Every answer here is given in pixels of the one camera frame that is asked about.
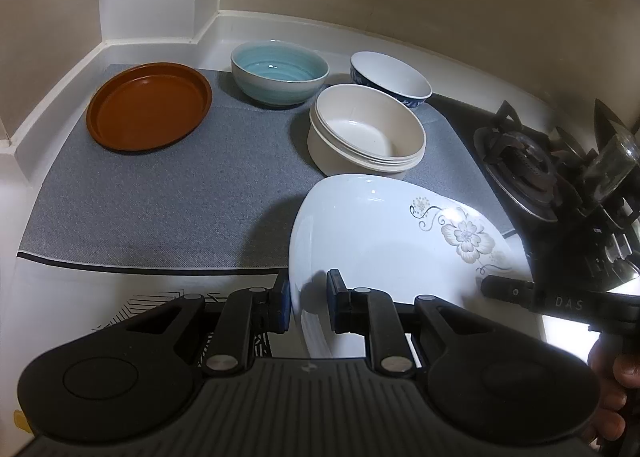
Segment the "person right hand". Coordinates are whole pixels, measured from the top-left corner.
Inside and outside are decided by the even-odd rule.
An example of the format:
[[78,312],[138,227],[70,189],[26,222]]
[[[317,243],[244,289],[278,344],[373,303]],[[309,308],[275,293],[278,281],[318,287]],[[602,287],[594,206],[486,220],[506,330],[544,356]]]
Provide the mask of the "person right hand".
[[585,439],[588,443],[616,441],[626,429],[620,411],[630,391],[639,388],[639,356],[623,354],[613,337],[601,333],[590,350],[588,365],[600,381],[600,403]]

